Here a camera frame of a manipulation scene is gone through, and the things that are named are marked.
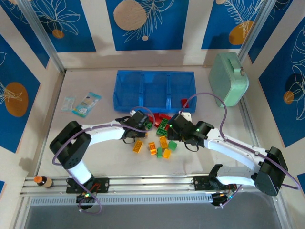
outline mint green box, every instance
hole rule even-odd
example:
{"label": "mint green box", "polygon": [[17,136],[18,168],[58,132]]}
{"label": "mint green box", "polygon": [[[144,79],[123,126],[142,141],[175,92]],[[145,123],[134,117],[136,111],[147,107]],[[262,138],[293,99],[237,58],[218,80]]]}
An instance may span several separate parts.
{"label": "mint green box", "polygon": [[[217,55],[209,74],[212,91],[219,96],[226,106],[235,106],[249,86],[249,79],[235,52]],[[223,106],[216,99],[218,106]]]}

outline wall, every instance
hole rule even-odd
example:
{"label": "wall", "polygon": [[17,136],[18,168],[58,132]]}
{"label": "wall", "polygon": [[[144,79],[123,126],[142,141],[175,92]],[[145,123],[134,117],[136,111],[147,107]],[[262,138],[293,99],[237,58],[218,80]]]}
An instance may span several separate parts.
{"label": "wall", "polygon": [[[280,20],[278,26],[267,41],[266,45],[257,56],[255,62],[252,64],[250,58],[246,58],[244,62],[244,68],[250,78],[250,86],[246,93],[246,100],[250,108],[250,114],[252,115],[252,120],[255,130],[259,136],[260,143],[265,148],[270,148],[271,146],[280,148],[287,163],[289,172],[295,178],[297,175],[305,172],[305,139],[301,139],[287,147],[284,146],[284,142],[279,134],[279,129],[276,125],[275,118],[271,112],[270,106],[258,78],[262,75],[266,67],[270,64],[272,59],[287,41],[304,16],[304,1],[293,0],[282,20]],[[279,62],[278,67],[280,68],[282,65],[289,63],[290,62]],[[277,73],[276,76],[278,80],[280,80],[281,77],[287,77],[285,74]],[[270,85],[270,87],[273,88],[274,96],[280,93],[275,85],[276,83],[274,83],[274,85]],[[300,121],[300,125],[304,125],[304,120]],[[296,130],[288,128],[287,131],[293,133]],[[285,183],[294,185],[293,182],[288,178],[285,179]],[[295,227],[293,228],[304,228],[304,193],[302,191],[292,190],[285,187],[282,189],[282,192],[284,193],[287,201],[288,212],[295,222]]]}
{"label": "wall", "polygon": [[[29,3],[66,68],[101,68],[212,65],[219,52],[239,52],[263,0]],[[22,31],[18,8],[11,0],[0,5],[30,47],[40,51],[33,34]]]}
{"label": "wall", "polygon": [[[58,92],[61,77],[51,61],[49,61],[46,68],[43,66],[1,7],[0,21],[0,35],[24,62],[27,67],[26,69],[29,69],[29,72],[40,82],[33,106],[28,111],[30,114],[27,122],[25,120],[26,125],[18,149],[16,152],[12,152],[11,150],[0,147],[0,180],[5,182],[0,196],[0,228],[9,228],[24,178],[29,173],[30,176],[33,176],[33,171],[36,167],[35,161],[37,161],[37,155],[40,152],[48,130],[48,122],[50,121],[49,106],[54,107],[55,105],[54,95]],[[12,66],[9,73],[13,73],[14,71],[14,66]],[[6,73],[1,72],[1,80],[12,77],[12,75]],[[8,115],[10,114],[7,111],[1,111],[2,120]],[[1,124],[1,132],[3,133],[5,131],[7,134],[10,134],[10,132],[15,131],[7,127]]]}

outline red lego brick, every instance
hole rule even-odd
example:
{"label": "red lego brick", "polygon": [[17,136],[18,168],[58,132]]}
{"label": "red lego brick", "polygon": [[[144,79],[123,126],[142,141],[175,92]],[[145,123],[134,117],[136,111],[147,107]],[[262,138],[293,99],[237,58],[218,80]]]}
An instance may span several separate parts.
{"label": "red lego brick", "polygon": [[155,122],[154,126],[159,127],[161,122],[162,122],[162,119],[160,119],[160,118],[156,119],[156,122]]}
{"label": "red lego brick", "polygon": [[181,103],[182,103],[182,107],[184,106],[184,104],[186,103],[187,99],[182,99]]}
{"label": "red lego brick", "polygon": [[160,114],[160,118],[161,118],[161,119],[164,119],[164,118],[165,118],[165,119],[168,120],[168,121],[171,119],[170,116],[167,116],[167,115],[165,115],[165,114]]}
{"label": "red lego brick", "polygon": [[151,117],[151,116],[148,115],[148,119],[149,119],[149,121],[150,121],[151,123],[153,123],[153,117]]}
{"label": "red lego brick", "polygon": [[155,119],[160,118],[159,113],[153,113],[153,116],[154,116]]}
{"label": "red lego brick", "polygon": [[155,127],[159,127],[159,125],[161,124],[161,122],[162,122],[162,118],[160,118],[160,115],[159,115],[159,113],[153,113],[153,116],[154,116],[154,118],[155,118],[155,120],[156,120],[156,122],[155,122]]}

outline plastic packet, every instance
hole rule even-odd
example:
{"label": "plastic packet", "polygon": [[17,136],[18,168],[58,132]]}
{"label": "plastic packet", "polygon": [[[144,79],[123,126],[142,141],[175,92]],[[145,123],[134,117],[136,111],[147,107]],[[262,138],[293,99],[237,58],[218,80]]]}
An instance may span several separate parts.
{"label": "plastic packet", "polygon": [[73,110],[75,97],[65,97],[62,103],[61,111],[70,112]]}
{"label": "plastic packet", "polygon": [[89,92],[87,96],[78,104],[74,109],[73,113],[76,115],[85,118],[92,108],[101,100],[101,96],[93,92]]}

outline green lego brick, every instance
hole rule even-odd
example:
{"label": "green lego brick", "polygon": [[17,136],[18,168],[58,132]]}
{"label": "green lego brick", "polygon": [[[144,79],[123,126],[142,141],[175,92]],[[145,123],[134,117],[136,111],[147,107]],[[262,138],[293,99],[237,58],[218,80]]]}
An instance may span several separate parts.
{"label": "green lego brick", "polygon": [[167,136],[167,131],[159,128],[157,130],[157,135]]}
{"label": "green lego brick", "polygon": [[148,124],[146,124],[146,127],[147,127],[147,129],[149,130],[149,129],[151,129],[152,128],[152,126],[153,126],[153,124],[152,123],[148,123]]}
{"label": "green lego brick", "polygon": [[174,151],[177,148],[177,143],[170,141],[167,146],[170,150]]}
{"label": "green lego brick", "polygon": [[162,158],[162,156],[163,156],[162,147],[159,147],[157,149],[157,158]]}
{"label": "green lego brick", "polygon": [[162,122],[160,123],[159,129],[165,130],[165,127],[167,125],[168,120],[167,119],[163,119]]}

